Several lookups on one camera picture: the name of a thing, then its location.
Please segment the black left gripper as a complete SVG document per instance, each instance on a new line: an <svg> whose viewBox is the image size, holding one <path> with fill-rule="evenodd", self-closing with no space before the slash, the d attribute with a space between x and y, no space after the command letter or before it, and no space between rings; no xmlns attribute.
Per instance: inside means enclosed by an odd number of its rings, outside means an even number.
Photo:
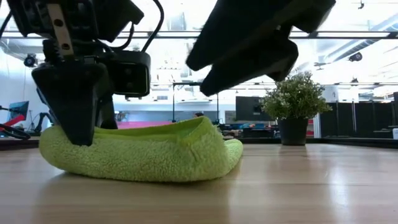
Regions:
<svg viewBox="0 0 398 224"><path fill-rule="evenodd" d="M59 52L91 55L93 47L102 47L115 55L105 63L114 66L145 66L143 51L127 51L144 13L131 0L7 0L10 16L24 36L37 34L50 42L59 40L59 31L67 32L68 42L58 41L46 54L51 63L58 62ZM98 96L95 87L105 77L102 63L80 61L40 66L32 71L32 78L44 100L74 145L92 144Z"/></svg>

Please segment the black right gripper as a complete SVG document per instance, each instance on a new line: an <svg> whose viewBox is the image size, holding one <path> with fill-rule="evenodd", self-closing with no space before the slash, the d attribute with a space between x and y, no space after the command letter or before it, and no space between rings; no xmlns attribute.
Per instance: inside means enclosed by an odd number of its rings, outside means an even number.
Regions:
<svg viewBox="0 0 398 224"><path fill-rule="evenodd" d="M309 34L324 23L336 0L294 0L294 3L280 28L296 27ZM280 0L217 0L186 64L194 71L213 64L279 10ZM289 39L260 41L214 64L200 91L211 96L263 75L282 81L298 56L297 45Z"/></svg>

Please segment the green microfiber towel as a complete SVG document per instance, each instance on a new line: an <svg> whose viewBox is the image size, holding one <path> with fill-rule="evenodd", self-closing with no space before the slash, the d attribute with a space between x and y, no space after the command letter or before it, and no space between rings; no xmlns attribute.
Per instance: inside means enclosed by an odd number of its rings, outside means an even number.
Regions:
<svg viewBox="0 0 398 224"><path fill-rule="evenodd" d="M205 116L162 126L94 131L90 146L72 144L61 127L47 128L39 151L52 166L99 179L193 182L225 176L243 144L225 140Z"/></svg>

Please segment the pink plastic basket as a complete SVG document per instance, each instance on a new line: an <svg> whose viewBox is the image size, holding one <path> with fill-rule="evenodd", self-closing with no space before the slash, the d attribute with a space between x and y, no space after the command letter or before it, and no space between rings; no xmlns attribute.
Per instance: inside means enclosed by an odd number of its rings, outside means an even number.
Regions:
<svg viewBox="0 0 398 224"><path fill-rule="evenodd" d="M171 121L117 121L119 129L147 128L171 124Z"/></svg>

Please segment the blue-screen monitor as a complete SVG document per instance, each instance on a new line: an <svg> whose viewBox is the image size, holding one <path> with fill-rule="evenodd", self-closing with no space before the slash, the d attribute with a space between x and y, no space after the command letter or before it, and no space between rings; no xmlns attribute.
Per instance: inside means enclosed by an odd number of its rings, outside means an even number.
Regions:
<svg viewBox="0 0 398 224"><path fill-rule="evenodd" d="M23 116L23 121L27 118L29 101L14 102L9 105L9 112L7 119L10 121L20 115Z"/></svg>

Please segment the large black monitor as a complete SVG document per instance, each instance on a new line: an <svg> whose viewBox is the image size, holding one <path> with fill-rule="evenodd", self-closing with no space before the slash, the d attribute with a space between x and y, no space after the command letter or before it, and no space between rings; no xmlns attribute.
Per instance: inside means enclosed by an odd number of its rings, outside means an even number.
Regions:
<svg viewBox="0 0 398 224"><path fill-rule="evenodd" d="M257 96L236 97L236 119L238 121L272 121L262 110L263 98Z"/></svg>

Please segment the red bar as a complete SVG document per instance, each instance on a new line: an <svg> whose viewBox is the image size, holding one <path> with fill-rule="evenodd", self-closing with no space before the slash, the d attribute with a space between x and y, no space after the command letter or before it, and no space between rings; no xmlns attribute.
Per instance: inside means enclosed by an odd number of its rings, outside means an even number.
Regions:
<svg viewBox="0 0 398 224"><path fill-rule="evenodd" d="M22 114L20 114L20 115L17 115L15 118L12 118L12 119L10 119L9 121L5 122L4 125L6 125L6 126L12 126L12 125L15 125L15 124L17 124L18 122L24 121L24 120L25 120L25 116L22 115Z"/></svg>

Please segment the potted green plant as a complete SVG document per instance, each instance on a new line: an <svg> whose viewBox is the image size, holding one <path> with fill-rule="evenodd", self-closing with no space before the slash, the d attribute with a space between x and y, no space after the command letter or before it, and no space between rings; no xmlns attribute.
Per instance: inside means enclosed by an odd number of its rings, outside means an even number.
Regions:
<svg viewBox="0 0 398 224"><path fill-rule="evenodd" d="M262 100L262 110L277 121L281 144L304 146L308 121L332 108L322 97L324 87L312 80L312 73L289 75L276 82Z"/></svg>

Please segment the black partition panels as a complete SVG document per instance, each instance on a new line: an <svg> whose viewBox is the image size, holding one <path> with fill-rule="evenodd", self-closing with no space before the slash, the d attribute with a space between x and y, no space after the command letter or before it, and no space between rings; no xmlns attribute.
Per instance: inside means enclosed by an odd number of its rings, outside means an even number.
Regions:
<svg viewBox="0 0 398 224"><path fill-rule="evenodd" d="M323 138L392 139L398 128L398 102L332 102L330 111L320 115Z"/></svg>

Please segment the black background workstation frame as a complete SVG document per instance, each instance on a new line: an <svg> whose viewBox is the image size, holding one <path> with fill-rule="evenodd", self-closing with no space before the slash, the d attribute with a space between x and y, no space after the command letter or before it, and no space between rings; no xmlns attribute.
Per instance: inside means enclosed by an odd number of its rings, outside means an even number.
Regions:
<svg viewBox="0 0 398 224"><path fill-rule="evenodd" d="M175 87L177 85L188 85L188 86L200 86L201 82L173 82L172 83L172 122L176 123L175 119ZM219 93L216 94L216 112L217 112L217 118L213 121L214 125L219 125L220 123L220 110L219 110Z"/></svg>

